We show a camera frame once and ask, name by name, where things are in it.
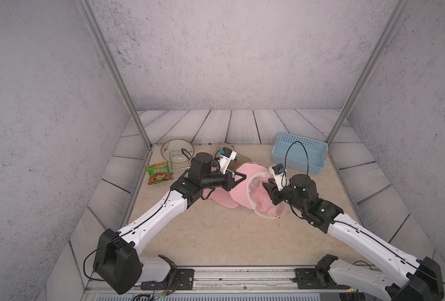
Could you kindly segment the pink baseball cap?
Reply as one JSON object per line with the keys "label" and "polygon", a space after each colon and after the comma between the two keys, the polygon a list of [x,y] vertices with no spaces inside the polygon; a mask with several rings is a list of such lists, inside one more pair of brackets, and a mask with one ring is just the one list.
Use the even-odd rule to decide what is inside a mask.
{"label": "pink baseball cap", "polygon": [[269,184],[269,180],[274,178],[268,167],[259,163],[244,163],[236,171],[246,175],[246,179],[229,192],[237,204],[266,219],[284,217],[288,210],[287,204],[274,205],[263,186],[263,184]]}
{"label": "pink baseball cap", "polygon": [[239,207],[239,203],[237,203],[230,193],[223,188],[216,188],[214,192],[210,193],[211,189],[205,189],[204,190],[204,197],[211,199],[218,203],[219,205],[229,208],[229,209],[235,209]]}

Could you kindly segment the beige baseball cap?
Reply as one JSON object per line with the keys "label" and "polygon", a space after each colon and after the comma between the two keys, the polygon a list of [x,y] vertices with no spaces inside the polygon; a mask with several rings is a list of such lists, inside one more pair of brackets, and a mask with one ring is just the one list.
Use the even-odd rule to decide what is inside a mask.
{"label": "beige baseball cap", "polygon": [[249,163],[251,161],[252,161],[251,158],[245,156],[241,151],[239,150],[237,151],[236,158],[234,159],[235,165],[240,166],[242,164]]}

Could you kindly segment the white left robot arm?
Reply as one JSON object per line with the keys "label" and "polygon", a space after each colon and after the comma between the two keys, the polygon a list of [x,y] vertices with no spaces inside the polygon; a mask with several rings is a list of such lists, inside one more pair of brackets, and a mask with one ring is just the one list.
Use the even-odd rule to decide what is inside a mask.
{"label": "white left robot arm", "polygon": [[138,285],[172,288],[176,282],[176,264],[164,255],[146,259],[140,255],[170,221],[202,199],[205,190],[231,191],[246,179],[245,174],[229,169],[236,158],[236,151],[226,147],[219,151],[218,158],[209,153],[194,155],[190,168],[172,183],[158,203],[125,227],[101,234],[94,271],[119,295]]}

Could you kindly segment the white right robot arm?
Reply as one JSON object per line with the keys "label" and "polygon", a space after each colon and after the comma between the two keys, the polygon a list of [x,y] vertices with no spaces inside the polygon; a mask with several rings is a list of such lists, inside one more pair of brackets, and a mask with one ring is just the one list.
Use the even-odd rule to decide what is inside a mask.
{"label": "white right robot arm", "polygon": [[352,247],[377,269],[361,268],[325,255],[315,266],[315,282],[322,288],[355,288],[381,300],[442,300],[445,297],[440,265],[418,259],[365,229],[336,204],[319,197],[316,183],[305,174],[291,179],[275,176],[263,183],[274,204],[287,203],[292,212]]}

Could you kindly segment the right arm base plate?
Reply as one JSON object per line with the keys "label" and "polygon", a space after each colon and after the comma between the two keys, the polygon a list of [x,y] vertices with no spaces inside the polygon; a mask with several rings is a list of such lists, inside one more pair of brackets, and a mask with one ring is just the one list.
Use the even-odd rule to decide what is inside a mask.
{"label": "right arm base plate", "polygon": [[319,272],[315,268],[296,268],[293,282],[300,290],[350,290],[348,286],[335,283],[328,273]]}

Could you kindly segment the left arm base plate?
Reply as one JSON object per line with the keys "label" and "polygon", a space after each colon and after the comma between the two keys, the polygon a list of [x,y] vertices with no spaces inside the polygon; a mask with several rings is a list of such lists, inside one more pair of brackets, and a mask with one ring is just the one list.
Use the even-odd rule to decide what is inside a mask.
{"label": "left arm base plate", "polygon": [[191,268],[177,268],[169,272],[162,282],[142,282],[141,290],[192,290],[194,286],[195,270]]}

